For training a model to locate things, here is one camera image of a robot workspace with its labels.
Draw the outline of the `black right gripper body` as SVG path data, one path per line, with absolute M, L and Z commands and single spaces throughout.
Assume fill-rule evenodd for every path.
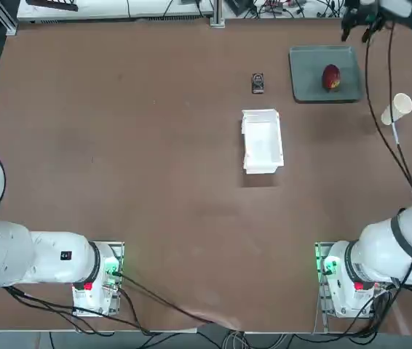
M 346 7 L 344 22 L 374 22 L 384 18 L 380 2 L 377 0 L 346 0 L 344 6 Z

